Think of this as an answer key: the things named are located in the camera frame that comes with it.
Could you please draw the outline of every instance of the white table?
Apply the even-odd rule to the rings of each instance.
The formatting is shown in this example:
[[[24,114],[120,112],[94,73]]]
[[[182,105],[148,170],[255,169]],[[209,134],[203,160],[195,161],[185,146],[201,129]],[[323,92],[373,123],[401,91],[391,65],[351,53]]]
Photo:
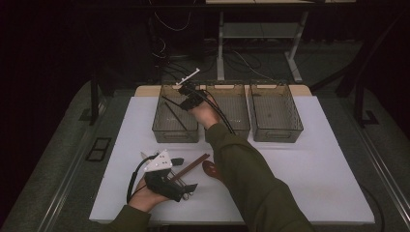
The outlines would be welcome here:
[[[249,142],[269,163],[274,174],[291,189],[301,210],[312,223],[374,223],[374,215],[341,152],[316,97],[302,92],[294,97],[304,131],[296,143]],[[204,153],[213,154],[200,130],[198,143],[159,144],[152,132],[158,97],[133,97],[118,134],[90,219],[107,223],[126,204],[131,174],[142,161],[140,152],[152,155],[167,149],[185,163],[180,171]],[[137,179],[143,175],[142,170]],[[161,203],[152,211],[152,224],[241,224],[242,218],[227,189],[205,175],[199,165],[183,177],[198,184],[188,201]]]

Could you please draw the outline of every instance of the wooden stick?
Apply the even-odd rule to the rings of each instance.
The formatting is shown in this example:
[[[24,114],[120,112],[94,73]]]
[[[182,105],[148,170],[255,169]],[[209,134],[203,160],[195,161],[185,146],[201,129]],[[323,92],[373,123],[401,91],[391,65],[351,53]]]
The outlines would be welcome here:
[[[204,154],[202,155],[200,158],[198,158],[197,160],[195,160],[193,163],[191,163],[190,165],[188,165],[186,168],[184,168],[182,171],[178,172],[174,177],[172,177],[169,181],[173,182],[179,178],[181,178],[182,176],[184,176],[185,174],[187,174],[187,172],[191,171],[192,169],[194,169],[199,163],[201,163],[202,161],[206,160],[208,157],[210,157],[209,154]]]

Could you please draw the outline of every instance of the clear plastic bin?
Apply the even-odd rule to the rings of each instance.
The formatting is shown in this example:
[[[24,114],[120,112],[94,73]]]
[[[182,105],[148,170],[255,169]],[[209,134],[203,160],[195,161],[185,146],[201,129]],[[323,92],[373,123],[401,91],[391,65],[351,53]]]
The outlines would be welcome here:
[[[250,122],[244,82],[238,80],[208,81],[206,90],[214,97],[235,133],[248,139]]]
[[[304,127],[288,85],[253,80],[248,97],[254,141],[296,142]]]
[[[186,99],[178,93],[178,86],[164,84],[161,87],[152,130],[159,143],[196,143],[199,140],[198,123],[186,110],[161,96],[181,103]]]

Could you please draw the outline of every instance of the green sleeve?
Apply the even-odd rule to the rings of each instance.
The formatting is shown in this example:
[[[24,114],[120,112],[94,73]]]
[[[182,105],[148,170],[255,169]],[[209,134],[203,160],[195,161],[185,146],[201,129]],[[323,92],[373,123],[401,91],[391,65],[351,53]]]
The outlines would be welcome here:
[[[120,214],[109,223],[103,232],[144,232],[147,231],[151,215],[125,205]]]
[[[206,131],[214,161],[250,231],[314,231],[263,156],[222,124]]]

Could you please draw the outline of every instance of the person's arm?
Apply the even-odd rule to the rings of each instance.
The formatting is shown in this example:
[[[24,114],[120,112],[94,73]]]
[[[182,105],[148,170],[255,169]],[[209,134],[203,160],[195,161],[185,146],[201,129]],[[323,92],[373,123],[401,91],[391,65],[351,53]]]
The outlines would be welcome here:
[[[287,184],[256,149],[220,124],[208,103],[190,112],[207,130],[215,165],[250,231],[314,231]]]
[[[137,192],[132,196],[118,216],[103,228],[103,232],[147,231],[151,215],[149,212],[158,204],[168,200],[165,196],[156,194],[145,187],[141,178],[136,186]]]

